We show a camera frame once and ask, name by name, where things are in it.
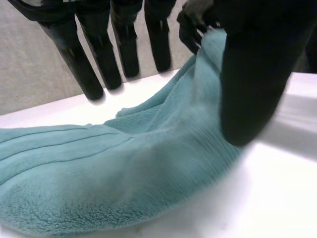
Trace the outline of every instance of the teal towel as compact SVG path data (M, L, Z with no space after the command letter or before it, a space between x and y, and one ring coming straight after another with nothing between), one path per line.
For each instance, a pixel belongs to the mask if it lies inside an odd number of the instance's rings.
M239 158L219 126L226 34L153 97L103 125L0 129L0 224L70 237L144 222L216 182Z

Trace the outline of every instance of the folded towel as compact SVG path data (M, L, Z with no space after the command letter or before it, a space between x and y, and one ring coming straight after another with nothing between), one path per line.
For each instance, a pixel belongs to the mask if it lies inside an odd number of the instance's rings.
M157 217L223 176L241 148L219 125L226 34L141 105L103 125L0 129L0 224L71 237Z

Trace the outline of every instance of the white table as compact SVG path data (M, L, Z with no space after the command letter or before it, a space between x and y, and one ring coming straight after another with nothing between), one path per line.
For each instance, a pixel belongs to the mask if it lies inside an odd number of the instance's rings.
M0 127L103 123L175 74L126 83L102 105L83 95L0 117ZM240 165L181 208L134 227L88 238L316 238L317 75L293 74L278 113ZM25 238L0 227L0 238Z

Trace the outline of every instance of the terry cloth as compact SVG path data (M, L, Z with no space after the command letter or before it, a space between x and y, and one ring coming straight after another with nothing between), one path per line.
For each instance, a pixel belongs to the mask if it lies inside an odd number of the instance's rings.
M0 224L40 238L148 221L224 176L241 148L222 136L226 34L154 96L102 125L0 129Z

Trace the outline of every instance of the robotic hand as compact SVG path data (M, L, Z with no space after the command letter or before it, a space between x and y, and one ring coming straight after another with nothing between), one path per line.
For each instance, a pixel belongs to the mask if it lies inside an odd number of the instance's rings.
M104 95L77 36L75 15L108 90L121 86L121 76L109 39L112 23L123 72L127 78L139 74L137 35L134 21L143 0L8 0L31 21L37 21L55 43L74 78L89 100ZM167 18L176 0L145 0L145 20L153 57L159 72L171 66Z
M246 145L269 122L317 24L316 13L316 0L189 0L184 5L179 37L194 54L210 26L227 33L220 80L221 129L229 143Z

